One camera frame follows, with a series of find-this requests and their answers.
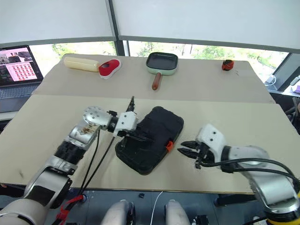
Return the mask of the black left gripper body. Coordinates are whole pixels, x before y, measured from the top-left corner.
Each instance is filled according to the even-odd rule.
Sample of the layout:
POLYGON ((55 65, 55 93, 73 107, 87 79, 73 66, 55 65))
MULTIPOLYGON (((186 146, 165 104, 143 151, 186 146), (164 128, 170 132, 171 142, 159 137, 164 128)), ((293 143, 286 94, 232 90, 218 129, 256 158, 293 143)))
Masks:
POLYGON ((134 109, 135 102, 134 96, 132 96, 126 112, 122 112, 118 118, 118 122, 114 129, 114 136, 122 137, 122 132, 134 132, 136 130, 138 118, 136 113, 134 112, 134 109))

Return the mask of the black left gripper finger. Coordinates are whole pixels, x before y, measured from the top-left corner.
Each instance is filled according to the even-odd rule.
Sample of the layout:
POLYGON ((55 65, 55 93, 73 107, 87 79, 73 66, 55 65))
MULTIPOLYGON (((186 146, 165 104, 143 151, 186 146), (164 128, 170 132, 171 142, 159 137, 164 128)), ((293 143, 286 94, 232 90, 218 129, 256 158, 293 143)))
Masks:
POLYGON ((148 129, 143 129, 142 127, 138 127, 135 130, 136 136, 139 138, 153 138, 153 135, 149 132, 148 129))
POLYGON ((123 137, 130 137, 132 139, 135 139, 137 141, 141 141, 141 142, 152 142, 152 139, 145 136, 145 135, 142 135, 142 134, 139 134, 137 132, 122 132, 121 133, 121 136, 123 137))

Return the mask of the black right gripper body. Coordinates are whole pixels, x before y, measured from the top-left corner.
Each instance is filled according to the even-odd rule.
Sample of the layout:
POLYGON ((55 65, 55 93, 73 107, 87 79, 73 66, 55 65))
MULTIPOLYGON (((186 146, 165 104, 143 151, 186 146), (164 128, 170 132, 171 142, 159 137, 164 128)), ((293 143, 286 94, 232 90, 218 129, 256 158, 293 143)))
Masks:
POLYGON ((207 144, 194 141, 194 147, 195 150, 199 150, 195 161, 196 169, 201 169, 202 166, 210 167, 215 163, 214 155, 210 151, 210 147, 207 144))

